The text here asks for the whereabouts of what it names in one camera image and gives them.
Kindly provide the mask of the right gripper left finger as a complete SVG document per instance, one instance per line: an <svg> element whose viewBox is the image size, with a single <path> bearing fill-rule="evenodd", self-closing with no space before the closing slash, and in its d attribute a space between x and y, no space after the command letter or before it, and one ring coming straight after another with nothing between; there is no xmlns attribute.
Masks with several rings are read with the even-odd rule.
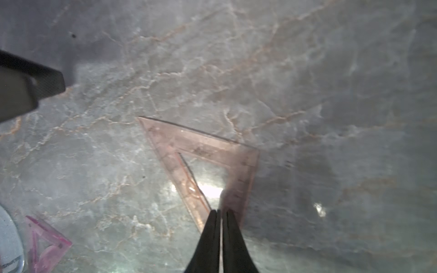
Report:
<svg viewBox="0 0 437 273"><path fill-rule="evenodd" d="M220 262L221 211L212 210L185 273L218 273Z"/></svg>

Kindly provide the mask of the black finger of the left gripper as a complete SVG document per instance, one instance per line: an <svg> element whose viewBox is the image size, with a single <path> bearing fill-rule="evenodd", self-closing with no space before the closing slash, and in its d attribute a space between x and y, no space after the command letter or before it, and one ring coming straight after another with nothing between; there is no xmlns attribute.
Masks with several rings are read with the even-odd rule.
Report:
<svg viewBox="0 0 437 273"><path fill-rule="evenodd" d="M1 122L29 113L40 100L65 91L60 71L1 51Z"/></svg>

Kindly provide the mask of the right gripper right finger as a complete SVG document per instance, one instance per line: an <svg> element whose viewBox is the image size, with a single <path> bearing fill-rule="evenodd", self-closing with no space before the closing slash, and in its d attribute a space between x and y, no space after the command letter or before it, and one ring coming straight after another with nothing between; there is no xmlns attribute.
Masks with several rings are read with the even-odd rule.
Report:
<svg viewBox="0 0 437 273"><path fill-rule="evenodd" d="M223 269L224 273L259 273L232 210L223 213Z"/></svg>

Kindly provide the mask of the pink triangle ruler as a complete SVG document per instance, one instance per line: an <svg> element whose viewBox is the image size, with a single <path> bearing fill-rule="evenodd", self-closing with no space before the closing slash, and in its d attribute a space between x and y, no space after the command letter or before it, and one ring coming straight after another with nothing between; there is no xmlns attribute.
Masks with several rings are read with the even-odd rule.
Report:
<svg viewBox="0 0 437 273"><path fill-rule="evenodd" d="M27 263L30 273L51 273L72 242L42 219L26 216Z"/></svg>

